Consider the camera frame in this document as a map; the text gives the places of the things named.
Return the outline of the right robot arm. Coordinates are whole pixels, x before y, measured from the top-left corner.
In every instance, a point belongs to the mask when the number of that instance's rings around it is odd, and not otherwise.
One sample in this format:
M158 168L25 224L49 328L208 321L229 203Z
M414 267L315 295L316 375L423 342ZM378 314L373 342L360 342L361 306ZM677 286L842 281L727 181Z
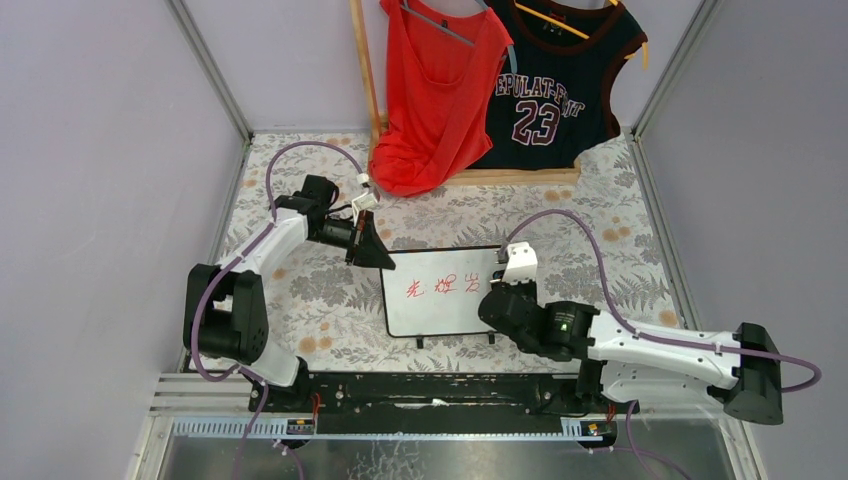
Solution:
M609 311L573 301L541 306L534 283L503 282L483 297L478 316L523 353L579 362L581 397L784 421L778 350L761 325L701 332L636 322L627 330Z

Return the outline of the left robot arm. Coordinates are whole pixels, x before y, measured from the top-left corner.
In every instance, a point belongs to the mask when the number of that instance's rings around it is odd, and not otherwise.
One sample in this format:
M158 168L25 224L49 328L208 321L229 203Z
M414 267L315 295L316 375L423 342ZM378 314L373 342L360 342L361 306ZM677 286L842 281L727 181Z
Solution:
M376 231L374 209L379 195L366 175L358 180L364 191L348 204L351 217L337 215L337 185L309 175L300 190L272 200L269 221L246 244L218 264L197 264L191 269L183 340L204 378L213 377L201 362L208 357L230 360L233 372L267 385L291 388L297 383L305 362L292 351L272 345L264 288L300 245L314 242L339 248L351 266L395 269Z

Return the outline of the black-framed whiteboard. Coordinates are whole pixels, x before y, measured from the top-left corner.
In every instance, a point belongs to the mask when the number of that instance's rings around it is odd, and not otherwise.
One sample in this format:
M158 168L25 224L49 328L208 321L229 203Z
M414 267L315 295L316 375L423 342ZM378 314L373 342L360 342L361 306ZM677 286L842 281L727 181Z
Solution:
M487 335L478 306L502 268L496 246L392 251L395 270L380 272L388 335L414 339Z

